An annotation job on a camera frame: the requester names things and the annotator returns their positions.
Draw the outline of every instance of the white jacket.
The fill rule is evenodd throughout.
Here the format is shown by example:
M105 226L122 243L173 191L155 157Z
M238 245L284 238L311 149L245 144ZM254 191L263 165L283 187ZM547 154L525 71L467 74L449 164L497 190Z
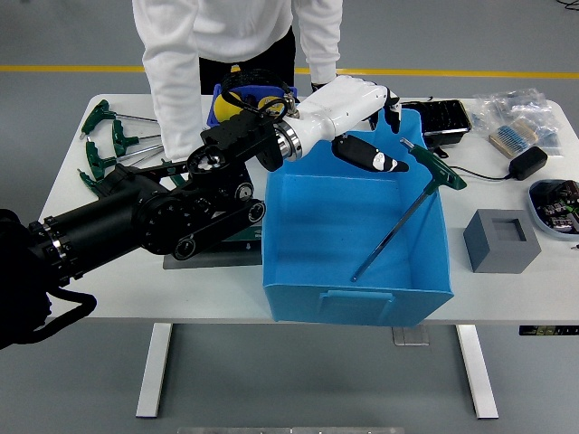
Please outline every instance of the white jacket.
M290 28L291 0L133 0L138 34L166 156L187 158L201 144L199 57L247 61ZM311 81L336 77L342 0L293 0Z

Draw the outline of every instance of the table leg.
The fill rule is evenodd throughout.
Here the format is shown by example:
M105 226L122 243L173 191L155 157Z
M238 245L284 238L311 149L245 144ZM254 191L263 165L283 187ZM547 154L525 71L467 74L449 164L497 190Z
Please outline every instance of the table leg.
M138 418L157 417L172 328L172 324L155 323L153 325L141 393L138 397Z
M474 410L479 419L497 419L497 404L490 387L487 365L480 348L479 334L474 325L457 325L462 358L467 368Z

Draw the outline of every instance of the black pants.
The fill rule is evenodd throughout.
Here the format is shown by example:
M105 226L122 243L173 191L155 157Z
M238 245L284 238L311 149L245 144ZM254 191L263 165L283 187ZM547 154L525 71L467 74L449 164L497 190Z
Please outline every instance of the black pants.
M215 84L221 83L225 74L231 71L233 65L241 70L269 70L280 77L288 86L294 85L294 70L296 63L296 39L293 30L274 43L262 54L248 61L223 63L199 59L199 76L202 95L213 95Z

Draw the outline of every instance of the green handle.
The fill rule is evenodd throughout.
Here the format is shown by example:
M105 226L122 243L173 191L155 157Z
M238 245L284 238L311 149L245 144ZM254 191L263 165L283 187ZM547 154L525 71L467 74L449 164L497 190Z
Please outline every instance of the green handle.
M87 142L86 144L87 160L89 160L89 167L92 175L96 181L101 181L105 177L105 169L112 167L117 163L117 158L111 156L109 158L100 158L99 150L94 142Z
M125 137L123 134L123 126L120 123L120 120L113 120L112 143L115 147L115 154L117 156L123 156L127 153L127 148L129 146L133 146L138 143L138 137Z
M101 122L101 120L114 119L115 117L116 113L109 110L109 102L103 99L87 116L84 124L82 124L81 131L85 135L88 135L97 126L97 124Z
M97 185L99 185L99 182L93 181L92 179L90 179L90 176L88 176L87 174L82 172L80 169L77 169L77 170L79 171L79 176L81 177L81 180L84 182L84 184L87 187L89 187L90 190L98 196L99 190L97 188Z
M424 188L426 194L434 193L441 185L446 185L454 190L462 190L467 186L467 183L456 172L429 150L420 146L413 146L408 152L432 175L432 180Z
M170 165L171 164L170 160L165 161L163 158L161 158L161 161L163 162L163 165ZM175 187L179 187L185 183L184 177L181 176L180 174L178 174L175 169L169 169L168 172L170 175L169 179L171 181L173 181L173 184L175 184Z

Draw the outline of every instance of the square cutout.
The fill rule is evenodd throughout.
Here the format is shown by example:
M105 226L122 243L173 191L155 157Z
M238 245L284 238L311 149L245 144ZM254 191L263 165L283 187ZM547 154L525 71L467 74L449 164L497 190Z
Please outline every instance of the square cutout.
M519 219L492 219L492 225L499 241L527 241Z

